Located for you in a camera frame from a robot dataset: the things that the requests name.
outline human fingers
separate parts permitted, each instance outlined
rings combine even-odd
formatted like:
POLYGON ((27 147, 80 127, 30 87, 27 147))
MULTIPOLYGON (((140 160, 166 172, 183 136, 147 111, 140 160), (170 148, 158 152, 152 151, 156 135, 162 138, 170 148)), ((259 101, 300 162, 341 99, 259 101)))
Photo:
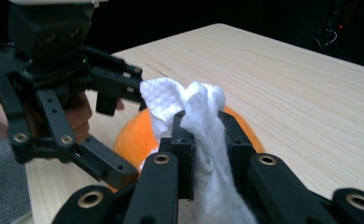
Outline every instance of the human fingers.
POLYGON ((28 126, 33 137, 48 136, 48 128, 43 117, 37 112, 35 107, 27 102, 23 103, 28 126))
POLYGON ((124 109, 124 103, 121 101, 120 98, 118 98, 118 102, 116 104, 116 109, 123 110, 124 109))
POLYGON ((85 92, 81 92, 72 98, 65 107, 64 113, 77 141, 89 136, 89 119, 92 116, 92 111, 85 92))

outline metal screw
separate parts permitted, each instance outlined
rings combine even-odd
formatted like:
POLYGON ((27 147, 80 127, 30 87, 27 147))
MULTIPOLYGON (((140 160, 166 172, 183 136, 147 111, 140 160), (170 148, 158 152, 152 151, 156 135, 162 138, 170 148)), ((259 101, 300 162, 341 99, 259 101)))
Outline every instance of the metal screw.
POLYGON ((61 137, 61 141, 66 145, 71 144, 72 143, 72 137, 69 136, 69 135, 64 135, 64 136, 61 137))
POLYGON ((82 208, 91 208, 100 203, 104 198, 104 194, 99 190, 93 190, 80 196, 77 205, 82 208))
POLYGON ((13 139, 16 142, 23 143, 23 142, 27 141, 28 137, 24 133, 15 133, 13 135, 13 139))
POLYGON ((170 157, 167 155, 158 155, 155 158, 153 158, 153 161, 157 164, 165 164, 170 161, 170 157))
POLYGON ((345 199, 355 208, 364 211, 364 196, 352 193, 345 195, 345 199))
POLYGON ((261 156, 259 157, 259 161, 265 165, 276 165, 277 160, 270 156, 261 156))

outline white tissue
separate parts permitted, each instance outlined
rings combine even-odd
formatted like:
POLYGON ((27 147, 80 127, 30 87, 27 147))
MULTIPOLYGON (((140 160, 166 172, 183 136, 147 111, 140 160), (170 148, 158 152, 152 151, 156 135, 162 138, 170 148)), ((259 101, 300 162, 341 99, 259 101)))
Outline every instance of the white tissue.
POLYGON ((225 107, 223 90, 199 82, 184 89, 167 77, 143 81, 140 89, 158 142, 171 136, 174 114, 185 110, 180 125, 196 143, 194 201, 179 200, 178 223, 256 223, 233 184, 224 126, 217 117, 225 107))

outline person's hand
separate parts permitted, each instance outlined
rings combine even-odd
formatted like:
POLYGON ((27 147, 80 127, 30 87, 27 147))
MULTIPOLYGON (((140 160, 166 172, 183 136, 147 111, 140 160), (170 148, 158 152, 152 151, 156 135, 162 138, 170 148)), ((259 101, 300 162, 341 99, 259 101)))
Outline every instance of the person's hand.
MULTIPOLYGON (((27 120, 30 125, 30 129, 35 137, 49 135, 46 128, 46 122, 36 112, 36 110, 29 104, 24 104, 27 120)), ((117 110, 124 109, 124 105, 121 100, 118 100, 117 110)), ((70 99, 64 113, 69 121, 69 124, 74 131, 77 142, 80 143, 89 136, 89 119, 92 116, 89 101, 85 92, 81 92, 76 97, 70 99)), ((8 125, 5 112, 0 105, 0 137, 7 137, 8 125)))
MULTIPOLYGON (((25 104, 27 120, 35 137, 48 136, 48 130, 44 119, 36 112, 36 110, 29 104, 25 104)), ((85 92, 81 92, 77 96, 71 98, 64 108, 69 125, 74 131, 77 142, 80 143, 89 136, 89 119, 92 116, 89 100, 85 92)))

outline dark background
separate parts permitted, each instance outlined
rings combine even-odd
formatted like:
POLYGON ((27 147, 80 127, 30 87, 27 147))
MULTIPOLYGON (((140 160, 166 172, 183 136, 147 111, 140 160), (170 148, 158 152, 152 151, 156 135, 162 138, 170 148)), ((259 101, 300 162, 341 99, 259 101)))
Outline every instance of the dark background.
MULTIPOLYGON (((0 42, 8 4, 0 0, 0 42)), ((108 52, 220 22, 364 65, 364 0, 109 0, 91 20, 86 43, 108 52)))

